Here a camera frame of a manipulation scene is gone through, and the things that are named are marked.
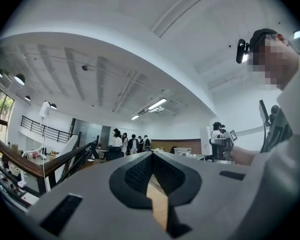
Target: railing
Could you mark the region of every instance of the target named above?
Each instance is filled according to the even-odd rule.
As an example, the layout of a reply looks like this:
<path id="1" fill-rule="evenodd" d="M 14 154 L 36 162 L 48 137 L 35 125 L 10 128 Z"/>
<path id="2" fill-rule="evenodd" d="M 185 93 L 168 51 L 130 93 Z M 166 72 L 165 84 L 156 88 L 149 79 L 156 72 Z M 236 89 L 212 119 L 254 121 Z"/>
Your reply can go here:
<path id="1" fill-rule="evenodd" d="M 21 126 L 36 134 L 42 135 L 43 132 L 44 134 L 46 134 L 47 138 L 54 140 L 56 142 L 67 143 L 68 140 L 71 138 L 71 133 L 62 130 L 57 130 L 51 127 L 47 128 L 46 125 L 42 125 L 42 132 L 41 132 L 40 123 L 33 121 L 24 115 L 22 116 Z"/>
<path id="2" fill-rule="evenodd" d="M 88 143 L 84 146 L 79 147 L 80 141 L 80 134 L 78 136 L 77 143 L 74 145 L 72 151 L 65 153 L 55 159 L 52 159 L 44 164 L 44 170 L 42 165 L 35 164 L 26 158 L 22 157 L 21 155 L 14 152 L 10 147 L 6 146 L 0 140 L 0 152 L 2 156 L 7 158 L 11 163 L 16 165 L 21 170 L 25 171 L 26 173 L 36 177 L 37 185 L 38 185 L 38 192 L 34 191 L 33 189 L 29 189 L 27 186 L 21 188 L 21 190 L 29 192 L 30 194 L 40 197 L 46 192 L 46 184 L 45 184 L 45 177 L 48 177 L 50 188 L 52 189 L 57 184 L 61 183 L 75 172 L 77 172 L 83 164 L 90 159 L 92 156 L 97 157 L 96 147 L 99 141 L 99 136 L 97 136 L 96 140 Z M 61 174 L 61 178 L 56 181 L 56 170 L 59 169 L 61 166 L 64 165 L 64 169 Z M 11 175 L 5 172 L 1 167 L 2 173 L 7 176 L 7 178 L 11 179 L 14 184 L 18 184 L 17 179 L 13 179 Z"/>

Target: black chair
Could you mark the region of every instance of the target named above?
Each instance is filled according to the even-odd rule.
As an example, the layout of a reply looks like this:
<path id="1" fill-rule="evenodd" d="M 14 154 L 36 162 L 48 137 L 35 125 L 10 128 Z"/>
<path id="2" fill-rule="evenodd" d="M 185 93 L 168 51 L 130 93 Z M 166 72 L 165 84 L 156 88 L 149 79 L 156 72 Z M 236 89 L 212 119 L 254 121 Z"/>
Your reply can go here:
<path id="1" fill-rule="evenodd" d="M 111 146 L 109 147 L 109 151 L 104 153 L 104 159 L 107 161 L 123 158 L 124 156 L 125 154 L 121 152 L 121 148 L 119 146 Z"/>

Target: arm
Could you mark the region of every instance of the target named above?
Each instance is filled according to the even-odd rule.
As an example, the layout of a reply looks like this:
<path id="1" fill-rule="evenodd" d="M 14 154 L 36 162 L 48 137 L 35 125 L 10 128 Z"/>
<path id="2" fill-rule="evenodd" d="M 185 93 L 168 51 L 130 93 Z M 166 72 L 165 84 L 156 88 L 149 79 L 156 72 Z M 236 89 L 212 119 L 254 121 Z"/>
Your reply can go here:
<path id="1" fill-rule="evenodd" d="M 250 166 L 255 158 L 255 155 L 259 153 L 259 151 L 251 151 L 238 146 L 234 146 L 230 155 L 231 158 L 239 165 Z"/>

